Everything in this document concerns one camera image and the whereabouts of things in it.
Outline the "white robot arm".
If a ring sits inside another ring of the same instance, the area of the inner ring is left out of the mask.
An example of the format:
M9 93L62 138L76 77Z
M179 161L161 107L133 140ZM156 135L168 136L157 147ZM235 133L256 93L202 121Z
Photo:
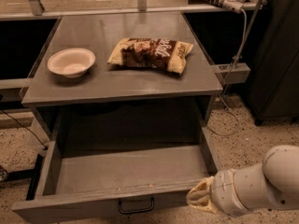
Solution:
M299 209L299 147L270 148L263 161L202 179L187 196L188 206L241 217L258 209Z

